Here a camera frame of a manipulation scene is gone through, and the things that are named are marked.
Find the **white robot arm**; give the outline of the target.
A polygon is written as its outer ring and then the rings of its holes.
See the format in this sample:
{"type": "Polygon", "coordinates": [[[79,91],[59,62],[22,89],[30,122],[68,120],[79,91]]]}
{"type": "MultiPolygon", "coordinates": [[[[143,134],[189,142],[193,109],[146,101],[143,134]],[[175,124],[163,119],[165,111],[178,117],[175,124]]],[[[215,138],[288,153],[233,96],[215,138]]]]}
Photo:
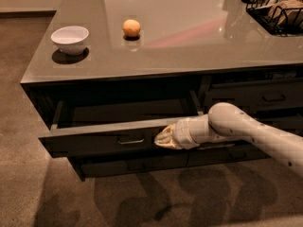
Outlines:
{"type": "Polygon", "coordinates": [[[303,138],[258,122],[230,103],[217,103],[207,114],[166,126],[154,138],[161,148],[192,149],[204,143],[243,140],[303,176],[303,138]]]}

